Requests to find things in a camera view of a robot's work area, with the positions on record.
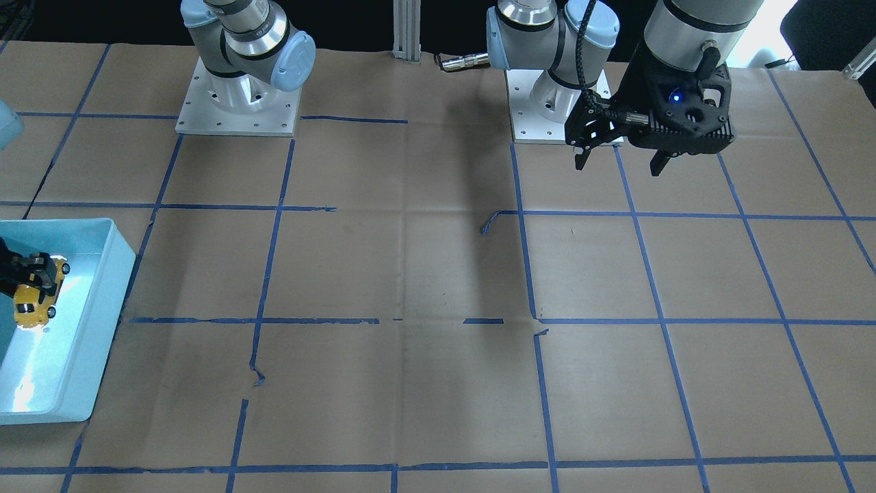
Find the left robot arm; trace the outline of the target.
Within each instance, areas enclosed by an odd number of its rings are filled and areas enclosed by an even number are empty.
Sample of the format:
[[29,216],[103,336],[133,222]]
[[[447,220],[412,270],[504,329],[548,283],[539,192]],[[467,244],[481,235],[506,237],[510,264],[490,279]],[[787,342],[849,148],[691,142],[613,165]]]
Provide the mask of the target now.
[[498,1],[486,13],[490,65],[534,69],[578,91],[561,113],[565,143],[582,170],[595,147],[626,138],[654,150],[657,177],[682,154],[717,154],[735,141],[726,57],[760,1],[658,1],[616,93],[595,81],[616,46],[621,21],[603,1]]

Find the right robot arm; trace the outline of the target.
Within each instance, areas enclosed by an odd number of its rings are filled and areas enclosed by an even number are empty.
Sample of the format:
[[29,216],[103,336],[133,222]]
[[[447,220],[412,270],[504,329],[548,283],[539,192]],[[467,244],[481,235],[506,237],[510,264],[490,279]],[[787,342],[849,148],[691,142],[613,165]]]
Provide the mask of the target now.
[[[259,81],[294,92],[315,66],[315,41],[274,1],[182,1],[179,11],[213,81]],[[8,297],[24,287],[38,296],[57,294],[68,272],[49,253],[24,256],[2,243],[2,294]]]

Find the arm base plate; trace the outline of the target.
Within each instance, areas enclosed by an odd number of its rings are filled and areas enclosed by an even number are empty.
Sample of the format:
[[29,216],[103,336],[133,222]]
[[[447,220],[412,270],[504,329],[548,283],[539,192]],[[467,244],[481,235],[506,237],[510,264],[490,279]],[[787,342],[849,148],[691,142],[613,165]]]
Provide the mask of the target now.
[[219,77],[197,60],[175,131],[199,136],[293,138],[301,90],[284,92],[250,75]]
[[581,91],[545,70],[507,70],[506,86],[514,142],[565,144],[565,122]]

